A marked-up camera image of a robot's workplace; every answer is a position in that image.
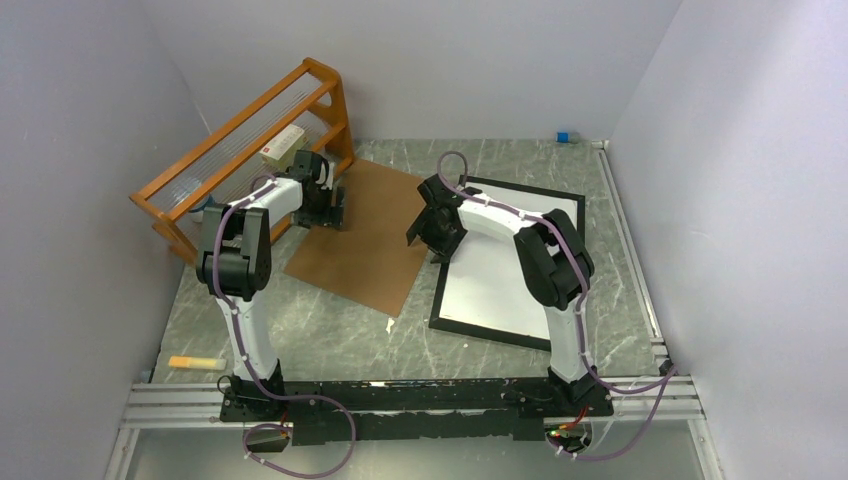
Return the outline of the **orange yellow marker pen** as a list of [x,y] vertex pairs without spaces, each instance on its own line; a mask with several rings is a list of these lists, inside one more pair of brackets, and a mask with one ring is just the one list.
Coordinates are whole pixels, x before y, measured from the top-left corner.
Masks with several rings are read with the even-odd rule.
[[174,369],[223,371],[226,368],[225,359],[201,358],[189,356],[171,356],[168,366]]

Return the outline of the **blue capped small bottle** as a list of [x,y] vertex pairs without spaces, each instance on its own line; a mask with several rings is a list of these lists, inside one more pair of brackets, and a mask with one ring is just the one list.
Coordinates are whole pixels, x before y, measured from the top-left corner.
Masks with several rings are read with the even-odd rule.
[[556,142],[562,144],[579,144],[582,137],[577,132],[562,131],[556,133]]

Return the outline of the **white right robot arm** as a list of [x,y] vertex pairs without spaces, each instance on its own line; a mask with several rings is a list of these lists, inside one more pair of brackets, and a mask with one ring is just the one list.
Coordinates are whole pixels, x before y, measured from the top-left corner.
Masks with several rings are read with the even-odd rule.
[[473,187],[459,190],[440,174],[422,181],[417,191],[424,207],[406,240],[421,240],[436,263],[449,262],[470,232],[514,246],[526,289],[545,309],[551,405],[564,415],[577,413],[595,387],[582,320],[595,267],[570,217],[561,209],[522,210]]

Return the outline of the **orange wooden shelf rack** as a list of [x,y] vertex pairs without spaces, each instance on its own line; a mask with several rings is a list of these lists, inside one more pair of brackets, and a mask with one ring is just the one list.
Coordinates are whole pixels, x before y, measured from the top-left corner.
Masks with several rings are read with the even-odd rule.
[[190,211],[207,198],[225,203],[246,195],[253,179],[270,171],[261,150],[289,125],[305,131],[307,146],[340,176],[356,160],[343,81],[334,68],[305,58],[197,146],[167,167],[131,201],[188,266],[199,245]]

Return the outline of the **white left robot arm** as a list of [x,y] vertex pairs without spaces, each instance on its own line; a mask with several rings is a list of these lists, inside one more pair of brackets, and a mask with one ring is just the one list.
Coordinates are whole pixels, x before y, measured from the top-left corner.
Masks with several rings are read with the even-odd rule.
[[273,272],[271,228],[284,218],[303,228],[343,223],[344,190],[334,163],[295,152],[282,172],[266,174],[244,197],[213,203],[203,213],[195,271],[221,309],[234,356],[231,388],[262,420],[286,406],[279,357],[271,343],[263,291]]

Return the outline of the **brown backing board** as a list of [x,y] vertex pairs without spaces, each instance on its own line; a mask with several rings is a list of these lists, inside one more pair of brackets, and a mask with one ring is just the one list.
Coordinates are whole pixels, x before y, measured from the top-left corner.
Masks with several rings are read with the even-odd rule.
[[357,160],[343,175],[343,225],[313,228],[284,273],[380,311],[400,315],[424,263],[427,247],[406,233],[424,206],[409,173]]

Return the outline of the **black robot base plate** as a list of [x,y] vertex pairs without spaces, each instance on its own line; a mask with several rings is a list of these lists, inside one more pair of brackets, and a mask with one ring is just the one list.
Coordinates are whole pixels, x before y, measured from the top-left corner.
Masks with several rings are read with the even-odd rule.
[[283,381],[285,396],[249,398],[222,389],[220,419],[284,423],[297,446],[327,442],[507,436],[534,441],[557,420],[610,417],[611,395],[560,397],[549,377],[377,381]]

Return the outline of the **blue labelled plastic bottle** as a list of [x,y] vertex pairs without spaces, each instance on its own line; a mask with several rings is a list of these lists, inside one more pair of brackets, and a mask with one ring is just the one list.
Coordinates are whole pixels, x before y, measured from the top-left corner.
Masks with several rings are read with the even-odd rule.
[[212,195],[206,195],[203,200],[199,201],[197,204],[190,208],[187,213],[188,218],[194,223],[201,223],[204,211],[209,205],[214,203],[214,197]]

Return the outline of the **white red medicine box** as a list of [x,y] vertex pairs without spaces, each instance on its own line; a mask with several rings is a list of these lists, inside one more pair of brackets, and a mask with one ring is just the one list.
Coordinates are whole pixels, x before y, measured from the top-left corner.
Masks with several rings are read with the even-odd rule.
[[285,171],[296,153],[306,148],[308,137],[300,126],[290,124],[259,150],[262,160],[276,171]]

